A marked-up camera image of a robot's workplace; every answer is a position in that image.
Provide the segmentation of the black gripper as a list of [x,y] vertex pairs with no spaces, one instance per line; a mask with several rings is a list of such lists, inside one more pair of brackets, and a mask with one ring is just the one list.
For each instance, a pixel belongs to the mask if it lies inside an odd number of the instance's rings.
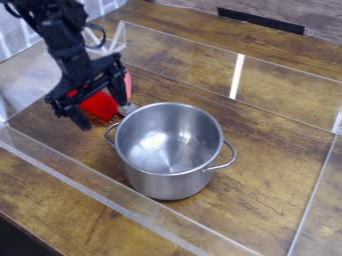
[[51,105],[58,117],[69,117],[82,130],[90,130],[91,123],[77,105],[82,100],[107,88],[119,106],[129,103],[125,82],[127,69],[122,55],[114,52],[93,59],[82,46],[50,49],[49,53],[62,70],[62,78],[46,95],[44,102]]

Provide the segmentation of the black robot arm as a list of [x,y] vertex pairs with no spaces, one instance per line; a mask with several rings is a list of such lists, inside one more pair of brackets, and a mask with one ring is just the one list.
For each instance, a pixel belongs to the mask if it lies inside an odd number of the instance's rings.
[[[109,89],[121,107],[131,105],[125,82],[127,69],[121,53],[93,59],[87,52],[91,46],[86,44],[82,32],[91,28],[105,34],[103,27],[87,22],[85,5],[77,0],[0,0],[0,3],[43,38],[61,68],[62,78],[44,96],[44,102],[58,117],[69,117],[83,130],[89,130],[91,123],[81,104],[103,88]],[[105,34],[98,48],[106,40]]]

